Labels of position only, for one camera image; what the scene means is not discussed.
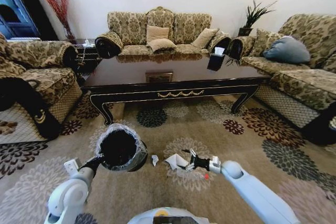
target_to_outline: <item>coffee table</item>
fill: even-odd
[[[268,82],[270,76],[249,66],[228,66],[226,61],[207,55],[116,56],[104,59],[84,83],[83,91],[91,91],[90,101],[113,123],[106,104],[241,94],[232,106],[232,113]],[[147,82],[146,73],[156,73]]]

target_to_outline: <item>vase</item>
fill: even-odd
[[[65,36],[67,37],[68,40],[75,40],[76,38],[74,37],[74,35],[71,32],[69,23],[66,22],[63,24],[64,27],[64,32],[65,32]]]
[[[252,31],[253,28],[245,28],[241,27],[239,29],[238,36],[249,36],[250,32]]]

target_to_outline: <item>painting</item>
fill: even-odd
[[[149,83],[171,82],[172,80],[173,72],[146,73],[146,82]]]

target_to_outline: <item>red object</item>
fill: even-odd
[[[66,30],[67,38],[72,40],[75,39],[74,35],[70,30],[70,26],[68,23],[68,6],[69,0],[46,0],[49,5],[53,8],[56,16],[58,17],[59,21],[62,23]]]

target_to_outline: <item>floral patterned sofa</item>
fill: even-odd
[[[297,14],[278,33],[303,42],[311,54],[310,62],[293,65],[249,57],[256,41],[252,36],[235,38],[231,51],[243,64],[272,76],[270,85],[260,87],[256,97],[303,128],[336,101],[336,16]],[[273,42],[272,34],[265,45]]]
[[[0,34],[0,144],[45,141],[82,92],[76,49],[64,41],[10,42]]]
[[[156,55],[203,55],[214,52],[216,46],[228,48],[229,34],[219,31],[209,42],[206,49],[192,46],[199,34],[210,28],[212,17],[202,13],[173,13],[157,7],[147,13],[110,12],[108,26],[110,31],[96,38],[96,48],[102,58],[113,56],[156,56]],[[175,50],[154,54],[146,46],[147,25],[170,29],[168,39],[173,41]]]

